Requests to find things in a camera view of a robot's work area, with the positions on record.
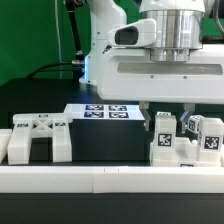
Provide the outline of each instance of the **cable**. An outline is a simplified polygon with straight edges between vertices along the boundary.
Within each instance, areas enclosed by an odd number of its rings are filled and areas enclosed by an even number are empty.
[[[62,62],[62,47],[61,47],[61,34],[59,27],[59,17],[58,17],[58,0],[55,0],[55,22],[56,22],[56,32],[57,32],[57,40],[58,40],[58,55],[59,61]]]
[[[224,28],[219,20],[219,6],[220,6],[220,0],[215,0],[213,7],[213,17],[217,27],[219,28],[219,31],[221,32],[222,36],[224,36]]]
[[[72,63],[71,62],[60,62],[60,63],[54,63],[54,64],[42,66],[42,67],[36,69],[35,71],[31,72],[29,75],[27,75],[26,79],[32,79],[38,72],[41,72],[44,69],[58,67],[61,65],[72,65]]]

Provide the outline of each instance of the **white block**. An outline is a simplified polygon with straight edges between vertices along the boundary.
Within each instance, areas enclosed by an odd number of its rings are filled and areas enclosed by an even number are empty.
[[[154,150],[153,151],[153,161],[155,159],[158,159],[158,160],[173,160],[174,159],[174,151]]]
[[[209,162],[196,162],[196,167],[221,167],[221,162],[209,163]]]
[[[53,119],[53,161],[72,161],[72,145],[66,119]]]
[[[221,152],[197,151],[197,161],[217,163],[221,161]]]
[[[200,120],[197,160],[201,162],[218,162],[221,159],[224,124],[221,119],[202,118]]]
[[[153,167],[178,167],[178,161],[175,160],[162,160],[162,159],[153,159]]]
[[[156,115],[155,132],[176,133],[177,121],[175,116]]]
[[[8,145],[8,162],[10,165],[29,163],[32,128],[32,120],[17,120]]]
[[[187,122],[187,130],[193,132],[194,134],[198,134],[201,118],[204,117],[201,115],[191,116]]]
[[[12,134],[11,129],[0,129],[0,163],[7,153],[7,147]]]

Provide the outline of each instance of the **green wall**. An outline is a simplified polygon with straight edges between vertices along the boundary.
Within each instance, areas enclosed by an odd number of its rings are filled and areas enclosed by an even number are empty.
[[[115,2],[128,14],[128,23],[138,19],[138,9],[132,0]],[[25,77],[42,65],[59,61],[54,4],[54,0],[0,1],[0,85],[13,78]],[[75,49],[63,0],[58,0],[58,6],[62,59],[71,61]],[[90,49],[88,6],[79,8],[76,17],[81,44],[87,54]],[[211,30],[218,32],[211,20],[207,20],[204,27],[206,34]],[[59,78],[58,73],[47,76]],[[69,75],[64,73],[63,77],[69,78]]]

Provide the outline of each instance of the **white bracket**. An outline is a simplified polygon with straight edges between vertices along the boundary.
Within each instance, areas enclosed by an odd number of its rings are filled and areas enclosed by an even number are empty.
[[[69,114],[18,114],[8,144],[8,162],[28,164],[32,138],[53,138],[53,162],[72,161]]]

